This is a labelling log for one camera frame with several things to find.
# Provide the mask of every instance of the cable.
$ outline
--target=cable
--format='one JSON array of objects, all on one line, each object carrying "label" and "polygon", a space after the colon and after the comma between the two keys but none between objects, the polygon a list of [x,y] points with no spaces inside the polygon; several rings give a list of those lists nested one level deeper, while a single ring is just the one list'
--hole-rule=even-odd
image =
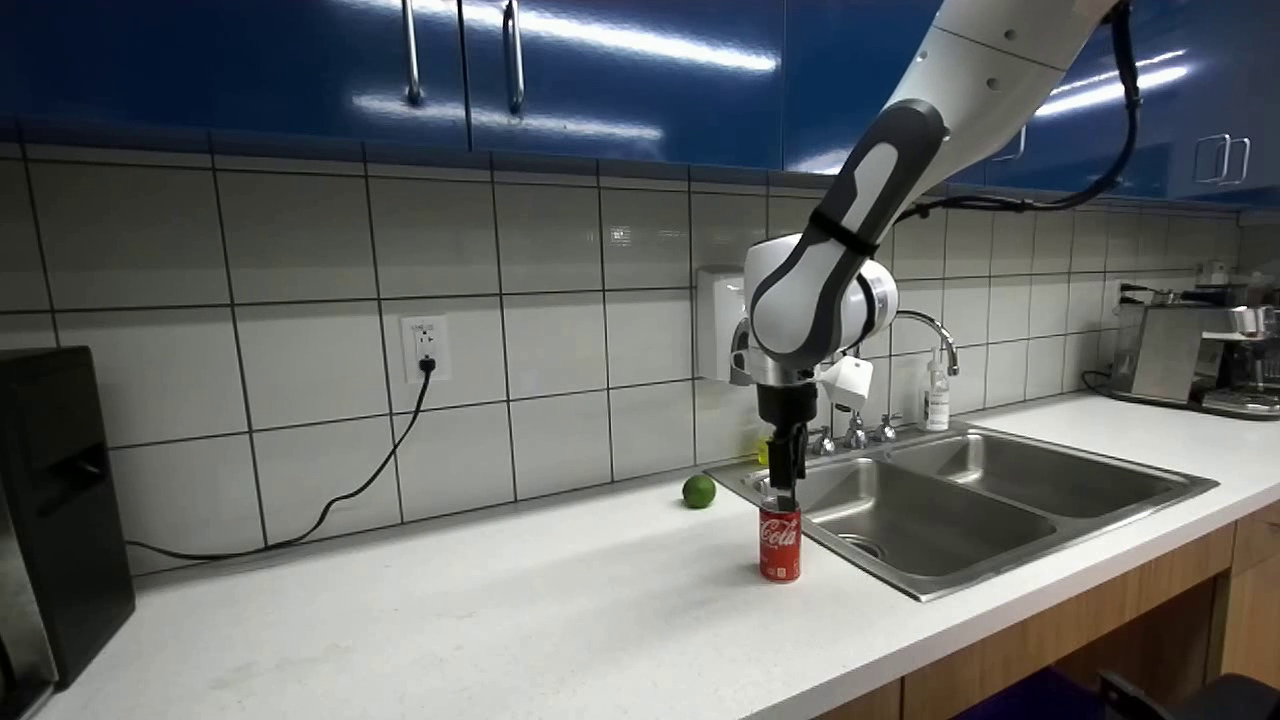
[{"label": "cable", "polygon": [[415,421],[425,414],[438,360],[425,356],[415,366],[425,373],[425,385],[421,385],[421,392],[415,392],[415,401],[411,401],[410,428],[396,437],[396,442],[390,448],[390,454],[371,468],[371,475],[370,475],[363,484],[358,484],[353,490],[331,494],[331,499],[319,507],[319,515],[313,518],[313,526],[305,526],[302,537],[287,537],[287,539],[278,539],[278,542],[265,542],[265,546],[253,546],[253,552],[176,552],[176,546],[159,546],[159,542],[145,542],[145,539],[123,539],[123,542],[129,542],[129,546],[141,546],[141,552],[154,552],[154,555],[167,555],[167,559],[211,565],[211,559],[265,555],[265,552],[282,552],[282,546],[296,546],[296,542],[313,539],[313,537],[324,526],[324,518],[330,518],[330,513],[331,513],[337,502],[347,502],[347,499],[363,494],[363,490],[385,475],[385,468],[399,454],[399,442],[410,440],[410,431],[411,431]]},{"label": "cable", "polygon": [[1126,89],[1126,144],[1117,153],[1117,158],[1110,165],[1104,174],[1098,174],[1091,184],[1085,184],[1071,194],[1058,194],[1058,200],[1028,200],[1028,194],[940,194],[940,200],[923,200],[913,204],[907,210],[897,214],[897,222],[919,214],[928,219],[928,210],[937,207],[957,207],[957,210],[1070,210],[1079,207],[1104,190],[1117,188],[1126,165],[1133,158],[1135,147],[1135,116],[1141,116],[1141,78],[1135,78],[1135,50],[1133,50],[1133,14],[1130,14],[1130,0],[1122,0],[1110,14],[1114,29],[1114,50],[1117,50],[1117,76]]}]

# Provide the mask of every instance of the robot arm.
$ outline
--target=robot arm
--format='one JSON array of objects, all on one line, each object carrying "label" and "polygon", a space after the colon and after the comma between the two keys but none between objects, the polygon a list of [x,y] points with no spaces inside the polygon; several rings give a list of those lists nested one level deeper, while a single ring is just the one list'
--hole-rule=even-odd
[{"label": "robot arm", "polygon": [[772,484],[804,475],[814,366],[897,312],[868,259],[897,214],[994,154],[1046,102],[1117,0],[943,0],[907,76],[850,153],[799,234],[749,252],[759,414],[776,423]]}]

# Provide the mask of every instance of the black appliance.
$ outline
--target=black appliance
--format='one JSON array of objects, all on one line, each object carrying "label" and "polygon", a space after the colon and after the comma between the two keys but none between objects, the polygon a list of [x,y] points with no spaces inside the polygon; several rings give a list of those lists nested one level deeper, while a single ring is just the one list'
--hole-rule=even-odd
[{"label": "black appliance", "polygon": [[70,689],[129,615],[93,356],[0,353],[0,720]]}]

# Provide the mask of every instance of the white tile wall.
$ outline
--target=white tile wall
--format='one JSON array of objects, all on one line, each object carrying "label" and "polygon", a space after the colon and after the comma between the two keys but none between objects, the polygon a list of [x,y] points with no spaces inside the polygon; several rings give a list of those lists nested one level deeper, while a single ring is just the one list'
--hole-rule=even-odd
[{"label": "white tile wall", "polygon": [[1031,278],[1031,330],[1028,334],[1060,334],[1070,330],[1070,274],[1037,274]]},{"label": "white tile wall", "polygon": [[611,392],[611,475],[692,463],[692,385]]},{"label": "white tile wall", "polygon": [[988,348],[988,402],[1015,402],[1028,394],[1028,345]]},{"label": "white tile wall", "polygon": [[243,309],[242,338],[255,428],[390,410],[371,303]]},{"label": "white tile wall", "polygon": [[493,184],[371,178],[385,295],[498,293]]},{"label": "white tile wall", "polygon": [[510,295],[511,394],[605,388],[605,300]]},{"label": "white tile wall", "polygon": [[690,190],[605,190],[605,284],[690,288]]},{"label": "white tile wall", "polygon": [[31,165],[60,309],[228,303],[211,174]]},{"label": "white tile wall", "polygon": [[608,401],[553,394],[511,402],[520,499],[608,484]]},{"label": "white tile wall", "polygon": [[385,334],[396,410],[411,410],[411,401],[421,392],[421,366],[404,353],[404,319],[411,314],[441,314],[450,324],[450,356],[441,356],[431,373],[431,392],[425,408],[499,402],[510,394],[503,319],[498,295],[390,300]]},{"label": "white tile wall", "polygon": [[26,165],[0,158],[0,309],[50,309]]},{"label": "white tile wall", "polygon": [[235,300],[358,300],[371,288],[363,178],[219,173]]},{"label": "white tile wall", "polygon": [[58,348],[53,314],[0,314],[0,353]]},{"label": "white tile wall", "polygon": [[[265,542],[247,437],[112,453],[123,537],[176,552],[247,552]],[[129,552],[134,573],[176,569]]]},{"label": "white tile wall", "polygon": [[89,345],[112,442],[243,431],[233,312],[63,312]]},{"label": "white tile wall", "polygon": [[[317,423],[255,437],[255,463],[265,489],[270,539],[282,542],[319,515],[319,507],[360,489],[390,454],[390,421]],[[399,518],[396,463],[363,494],[337,502],[317,537],[343,537]]]},{"label": "white tile wall", "polygon": [[763,229],[763,188],[724,190],[692,184],[692,263],[695,269],[745,269]]},{"label": "white tile wall", "polygon": [[608,293],[608,385],[659,385],[690,374],[690,293]]},{"label": "white tile wall", "polygon": [[[129,526],[187,552],[282,539],[371,471],[415,394],[404,314],[446,314],[451,356],[410,448],[331,537],[738,463],[770,423],[757,388],[690,381],[692,270],[740,269],[820,200],[591,165],[31,154],[0,158],[0,348],[95,348]],[[50,174],[38,194],[26,173]],[[967,410],[1071,388],[1114,345],[1122,278],[1181,284],[1236,234],[1222,210],[937,210],[881,259],[964,345],[950,385]],[[44,274],[75,284],[44,309]],[[864,423],[919,414],[933,353],[907,319],[864,345]]]},{"label": "white tile wall", "polygon": [[503,402],[425,410],[399,448],[404,518],[511,499],[511,428]]},{"label": "white tile wall", "polygon": [[988,338],[1020,338],[1031,330],[1031,278],[1028,274],[1003,274],[994,278],[994,319]]},{"label": "white tile wall", "polygon": [[498,184],[510,293],[599,288],[599,207],[591,188]]},{"label": "white tile wall", "polygon": [[950,210],[950,274],[994,274],[998,214]]}]

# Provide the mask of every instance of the white countertop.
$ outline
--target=white countertop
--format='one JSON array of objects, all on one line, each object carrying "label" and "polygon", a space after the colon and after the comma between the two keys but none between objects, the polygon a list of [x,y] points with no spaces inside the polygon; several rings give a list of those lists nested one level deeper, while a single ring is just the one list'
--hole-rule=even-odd
[{"label": "white countertop", "polygon": [[757,513],[685,471],[166,575],[50,720],[816,714],[1280,499],[1280,423],[1058,401],[981,423],[1222,480],[937,604],[804,542],[757,575]]}]

